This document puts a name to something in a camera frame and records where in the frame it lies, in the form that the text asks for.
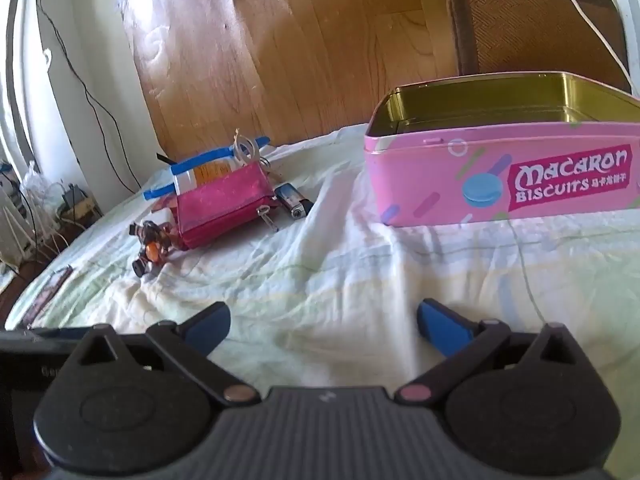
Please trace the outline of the magenta zip pouch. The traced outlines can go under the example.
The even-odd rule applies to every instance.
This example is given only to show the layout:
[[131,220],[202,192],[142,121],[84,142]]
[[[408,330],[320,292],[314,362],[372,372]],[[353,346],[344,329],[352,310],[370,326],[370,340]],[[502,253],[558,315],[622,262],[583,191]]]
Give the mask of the magenta zip pouch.
[[268,216],[280,203],[258,162],[177,196],[177,226],[189,249]]

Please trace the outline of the blue polka dot bow headband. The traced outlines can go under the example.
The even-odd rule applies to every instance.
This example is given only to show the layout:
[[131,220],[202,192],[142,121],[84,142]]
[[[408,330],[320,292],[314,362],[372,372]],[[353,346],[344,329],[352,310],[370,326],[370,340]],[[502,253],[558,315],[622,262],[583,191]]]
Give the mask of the blue polka dot bow headband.
[[[269,136],[258,136],[258,138],[250,139],[237,133],[234,136],[234,140],[231,145],[224,146],[223,148],[214,148],[213,150],[185,159],[183,162],[194,158],[199,162],[207,162],[208,160],[230,156],[239,164],[238,169],[240,169],[251,162],[260,162],[262,160],[260,150],[269,144]],[[156,198],[161,198],[170,194],[176,194],[174,178],[172,178],[171,183],[164,185],[161,188],[150,188],[149,190],[145,190],[143,192],[143,198],[145,200],[155,200]]]

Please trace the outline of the pastel checked bed sheet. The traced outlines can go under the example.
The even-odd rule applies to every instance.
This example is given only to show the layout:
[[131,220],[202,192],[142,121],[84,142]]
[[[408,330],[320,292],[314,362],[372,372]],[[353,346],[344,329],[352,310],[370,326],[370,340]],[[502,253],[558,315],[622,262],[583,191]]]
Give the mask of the pastel checked bed sheet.
[[269,152],[312,200],[306,219],[251,223],[147,278],[132,270],[138,242],[128,228],[152,216],[152,203],[128,198],[63,247],[52,269],[70,276],[36,325],[141,333],[221,300],[231,332],[213,360],[256,388],[394,390],[439,360],[416,330],[426,297],[523,332],[561,322],[622,414],[608,470],[637,478],[638,211],[392,228],[376,212],[363,135],[346,127]]

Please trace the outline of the pink macaron biscuit tin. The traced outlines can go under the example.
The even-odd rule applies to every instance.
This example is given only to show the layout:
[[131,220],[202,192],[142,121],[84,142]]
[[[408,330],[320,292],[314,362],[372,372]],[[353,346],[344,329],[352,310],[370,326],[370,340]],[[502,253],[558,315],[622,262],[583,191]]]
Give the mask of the pink macaron biscuit tin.
[[381,220],[444,226],[639,203],[639,102],[564,72],[460,76],[391,91],[364,136]]

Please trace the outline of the wooden pattern board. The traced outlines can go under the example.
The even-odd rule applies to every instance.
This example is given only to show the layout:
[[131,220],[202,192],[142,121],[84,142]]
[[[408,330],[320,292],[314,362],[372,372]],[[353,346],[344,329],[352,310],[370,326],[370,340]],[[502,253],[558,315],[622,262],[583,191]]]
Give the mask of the wooden pattern board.
[[275,144],[366,122],[390,90],[457,71],[446,0],[122,0],[158,143]]

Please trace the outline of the brown woven chair back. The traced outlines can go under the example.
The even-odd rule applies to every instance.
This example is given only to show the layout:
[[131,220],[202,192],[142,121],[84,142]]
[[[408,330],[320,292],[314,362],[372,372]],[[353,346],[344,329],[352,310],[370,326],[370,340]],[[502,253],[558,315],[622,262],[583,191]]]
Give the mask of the brown woven chair back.
[[560,70],[631,92],[613,0],[447,0],[461,75]]

